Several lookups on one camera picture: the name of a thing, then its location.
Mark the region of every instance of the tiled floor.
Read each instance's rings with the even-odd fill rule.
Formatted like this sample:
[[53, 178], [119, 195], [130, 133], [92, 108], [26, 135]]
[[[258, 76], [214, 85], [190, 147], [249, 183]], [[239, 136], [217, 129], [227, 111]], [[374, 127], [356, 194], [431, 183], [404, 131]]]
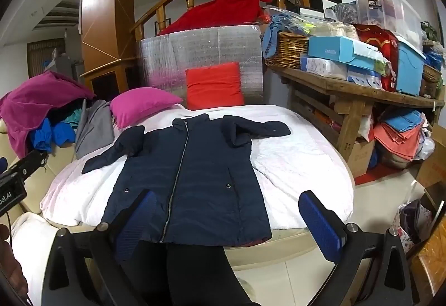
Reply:
[[[351, 222], [368, 232], [385, 232], [395, 212], [405, 201], [416, 169], [356, 187]], [[413, 198], [419, 198], [423, 188], [417, 185]], [[268, 267], [236, 272], [253, 301], [262, 306], [305, 306], [323, 284], [333, 264], [317, 248], [290, 261]], [[363, 261], [349, 294], [358, 291], [361, 276], [367, 270]]]

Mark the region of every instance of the red mat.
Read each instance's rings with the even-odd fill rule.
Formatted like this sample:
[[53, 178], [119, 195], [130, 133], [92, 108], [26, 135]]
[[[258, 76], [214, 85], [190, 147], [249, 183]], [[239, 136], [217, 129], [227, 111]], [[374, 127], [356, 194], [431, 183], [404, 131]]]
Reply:
[[368, 170], [364, 175], [355, 178], [355, 185], [361, 185], [368, 183], [369, 181], [378, 180], [388, 175], [399, 173], [401, 169], [389, 168], [381, 163], [375, 166], [373, 169]]

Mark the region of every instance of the blue gripper pad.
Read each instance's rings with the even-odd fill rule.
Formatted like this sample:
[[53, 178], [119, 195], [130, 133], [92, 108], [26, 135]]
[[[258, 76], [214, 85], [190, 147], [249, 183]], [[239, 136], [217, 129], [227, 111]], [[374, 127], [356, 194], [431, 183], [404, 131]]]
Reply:
[[144, 229], [152, 218], [156, 205], [155, 193], [149, 191], [116, 237], [115, 258], [117, 261], [129, 259], [142, 237]]
[[325, 259], [338, 263], [346, 242], [344, 223], [311, 190], [300, 194], [299, 212]]

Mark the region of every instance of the white bedsheet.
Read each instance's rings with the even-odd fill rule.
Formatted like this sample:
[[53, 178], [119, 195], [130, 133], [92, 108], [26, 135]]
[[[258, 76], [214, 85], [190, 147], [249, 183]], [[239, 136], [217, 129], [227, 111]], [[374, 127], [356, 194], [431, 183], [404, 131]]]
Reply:
[[57, 228], [34, 213], [22, 214], [12, 225], [13, 251], [28, 282], [28, 296], [40, 306], [46, 263]]
[[[353, 187], [343, 161], [322, 134], [294, 112], [272, 105], [236, 106], [190, 111], [174, 105], [141, 122], [146, 132], [171, 126], [176, 118], [208, 113], [210, 119], [237, 115], [249, 120], [282, 121], [291, 130], [286, 137], [253, 140], [251, 163], [265, 200], [271, 229], [305, 227], [297, 201], [312, 190], [328, 209], [346, 221], [353, 212]], [[43, 215], [53, 222], [74, 226], [100, 223], [126, 156], [110, 166], [82, 175], [85, 162], [110, 146], [69, 164], [53, 181], [41, 202]]]

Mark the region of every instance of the wooden table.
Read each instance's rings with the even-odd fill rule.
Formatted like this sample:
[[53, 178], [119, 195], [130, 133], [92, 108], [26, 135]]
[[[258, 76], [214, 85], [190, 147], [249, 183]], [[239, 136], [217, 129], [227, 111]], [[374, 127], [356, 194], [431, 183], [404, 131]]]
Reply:
[[[444, 101], [440, 100], [376, 90], [348, 81], [318, 76], [299, 69], [273, 66], [269, 68], [281, 76], [282, 79], [286, 78], [288, 82], [293, 84], [291, 109], [318, 128], [327, 140], [335, 146], [345, 161], [348, 161], [352, 153], [362, 116], [371, 114], [375, 102], [417, 109], [432, 109], [434, 112], [433, 122], [438, 122], [441, 108], [445, 104]], [[336, 96], [334, 109], [322, 104], [311, 95], [305, 94], [303, 90], [305, 87], [316, 90], [321, 94]], [[293, 97], [297, 97], [299, 101], [293, 101]], [[338, 134], [331, 126], [308, 111], [301, 102], [308, 103], [333, 121], [342, 124], [341, 132]]]

